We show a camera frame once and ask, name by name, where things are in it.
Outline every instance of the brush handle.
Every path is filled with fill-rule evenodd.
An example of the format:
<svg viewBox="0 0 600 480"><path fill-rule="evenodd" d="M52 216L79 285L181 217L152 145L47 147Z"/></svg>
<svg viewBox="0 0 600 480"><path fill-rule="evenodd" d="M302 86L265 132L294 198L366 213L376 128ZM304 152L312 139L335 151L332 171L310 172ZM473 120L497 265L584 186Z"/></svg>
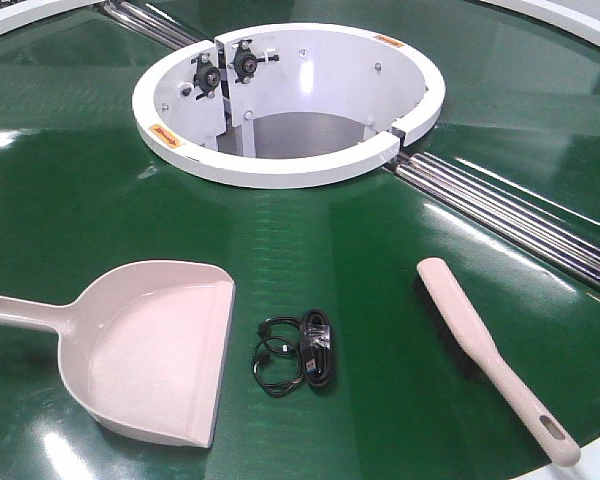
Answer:
<svg viewBox="0 0 600 480"><path fill-rule="evenodd" d="M580 460L578 444L502 357L494 356L480 367L553 463L570 467Z"/></svg>
<svg viewBox="0 0 600 480"><path fill-rule="evenodd" d="M489 330L446 262L427 258L417 269L457 343L491 379L551 461L561 466L577 463L580 447L500 356Z"/></svg>

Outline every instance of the hanging hole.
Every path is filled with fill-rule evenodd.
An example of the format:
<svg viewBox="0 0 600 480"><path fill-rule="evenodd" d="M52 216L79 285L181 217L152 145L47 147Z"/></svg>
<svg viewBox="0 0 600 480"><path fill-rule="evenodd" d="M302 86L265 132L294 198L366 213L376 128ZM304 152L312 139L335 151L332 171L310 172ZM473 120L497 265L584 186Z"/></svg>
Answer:
<svg viewBox="0 0 600 480"><path fill-rule="evenodd" d="M546 415L540 416L540 422L542 423L542 425L544 425L544 428L547 429L551 436L556 440L564 440L566 438L564 436L564 433L562 433L562 431L558 428L555 422Z"/></svg>

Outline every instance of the brush bristles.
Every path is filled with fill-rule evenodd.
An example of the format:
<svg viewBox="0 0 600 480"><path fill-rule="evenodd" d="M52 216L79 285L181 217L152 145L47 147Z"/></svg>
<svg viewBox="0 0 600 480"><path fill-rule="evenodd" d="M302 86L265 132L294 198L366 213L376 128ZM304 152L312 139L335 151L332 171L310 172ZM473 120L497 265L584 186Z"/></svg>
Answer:
<svg viewBox="0 0 600 480"><path fill-rule="evenodd" d="M438 340L442 342L442 346L447 354L451 356L462 376L467 379L476 379L482 376L482 370L478 364L465 353L453 336L453 333L451 333L451 329L449 329L447 322L444 321L440 310L438 310L433 298L431 298L431 295L429 294L427 286L419 275L413 281L413 289L416 296L424 304L427 315L433 322Z"/></svg>

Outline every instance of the dustpan handle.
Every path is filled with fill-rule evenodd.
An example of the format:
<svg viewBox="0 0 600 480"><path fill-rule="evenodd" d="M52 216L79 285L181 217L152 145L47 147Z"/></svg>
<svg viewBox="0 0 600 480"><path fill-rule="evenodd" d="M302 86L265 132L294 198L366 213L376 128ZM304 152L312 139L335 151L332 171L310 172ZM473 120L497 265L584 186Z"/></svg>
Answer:
<svg viewBox="0 0 600 480"><path fill-rule="evenodd" d="M0 325L60 332L68 320L67 307L0 296Z"/></svg>

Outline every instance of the bolt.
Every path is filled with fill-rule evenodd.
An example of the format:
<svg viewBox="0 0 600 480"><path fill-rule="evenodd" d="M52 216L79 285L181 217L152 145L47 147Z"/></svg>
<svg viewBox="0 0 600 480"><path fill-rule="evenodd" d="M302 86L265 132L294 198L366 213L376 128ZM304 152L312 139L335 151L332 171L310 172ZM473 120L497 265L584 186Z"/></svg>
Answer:
<svg viewBox="0 0 600 480"><path fill-rule="evenodd" d="M220 85L220 71L214 69L213 72L207 73L207 76L204 80L209 87L216 88L218 85Z"/></svg>
<svg viewBox="0 0 600 480"><path fill-rule="evenodd" d="M253 73L258 68L258 62L253 58L247 58L242 62L242 70L246 73Z"/></svg>

